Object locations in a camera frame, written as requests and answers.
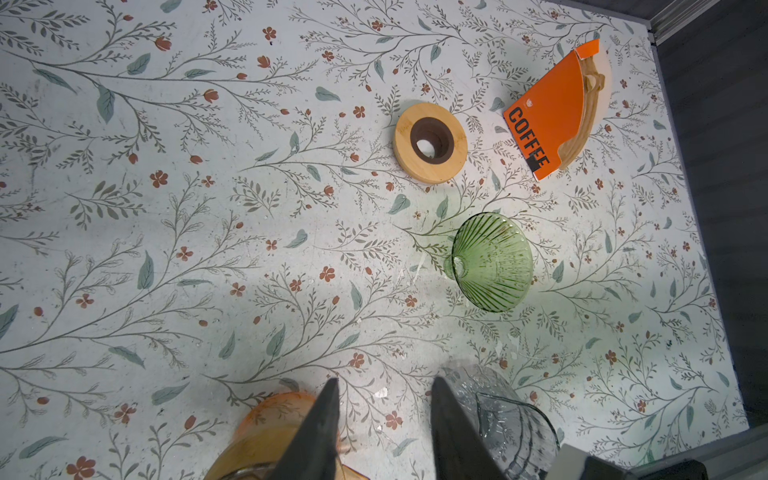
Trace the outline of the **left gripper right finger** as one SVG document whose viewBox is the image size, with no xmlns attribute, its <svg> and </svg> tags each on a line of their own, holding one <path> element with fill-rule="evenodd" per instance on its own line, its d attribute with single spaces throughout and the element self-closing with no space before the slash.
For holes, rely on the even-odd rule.
<svg viewBox="0 0 768 480">
<path fill-rule="evenodd" d="M 431 388 L 430 422 L 437 479 L 505 478 L 443 377 Z"/>
</svg>

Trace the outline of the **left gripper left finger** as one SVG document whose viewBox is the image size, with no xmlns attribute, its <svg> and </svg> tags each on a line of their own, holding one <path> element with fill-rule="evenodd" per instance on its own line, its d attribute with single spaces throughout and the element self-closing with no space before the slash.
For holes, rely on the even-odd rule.
<svg viewBox="0 0 768 480">
<path fill-rule="evenodd" d="M 326 382 L 269 479 L 334 480 L 340 419 L 339 383 Z"/>
</svg>

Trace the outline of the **orange glass carafe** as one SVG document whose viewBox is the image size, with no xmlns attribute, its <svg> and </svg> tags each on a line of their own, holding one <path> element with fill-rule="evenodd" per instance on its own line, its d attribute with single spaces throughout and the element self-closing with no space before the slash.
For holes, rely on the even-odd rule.
<svg viewBox="0 0 768 480">
<path fill-rule="evenodd" d="M 317 397 L 301 392 L 277 394 L 252 409 L 206 477 L 269 479 Z M 340 445 L 338 433 L 340 470 L 335 479 L 363 479 L 363 474 L 341 462 Z"/>
</svg>

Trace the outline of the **grey glass carafe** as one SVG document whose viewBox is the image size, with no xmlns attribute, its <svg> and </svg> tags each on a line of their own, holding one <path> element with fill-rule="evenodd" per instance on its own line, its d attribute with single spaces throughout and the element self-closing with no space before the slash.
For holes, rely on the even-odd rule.
<svg viewBox="0 0 768 480">
<path fill-rule="evenodd" d="M 559 451 L 547 416 L 522 400 L 488 366 L 451 361 L 440 367 L 473 430 L 509 479 L 544 479 Z"/>
</svg>

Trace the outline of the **green glass dripper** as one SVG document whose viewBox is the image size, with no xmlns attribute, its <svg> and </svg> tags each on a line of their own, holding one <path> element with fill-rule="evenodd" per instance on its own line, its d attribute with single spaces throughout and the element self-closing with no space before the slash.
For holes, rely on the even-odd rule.
<svg viewBox="0 0 768 480">
<path fill-rule="evenodd" d="M 529 291 L 533 255 L 527 238 L 512 220 L 482 212 L 457 230 L 443 268 L 475 307 L 505 313 L 514 310 Z"/>
</svg>

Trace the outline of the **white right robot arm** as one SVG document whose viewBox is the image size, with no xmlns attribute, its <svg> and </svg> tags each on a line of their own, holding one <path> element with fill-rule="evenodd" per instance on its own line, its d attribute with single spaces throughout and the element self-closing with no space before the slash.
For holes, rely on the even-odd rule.
<svg viewBox="0 0 768 480">
<path fill-rule="evenodd" d="M 636 474 L 570 445 L 564 445 L 546 473 L 546 480 L 708 479 L 706 466 L 684 460 L 655 472 Z"/>
</svg>

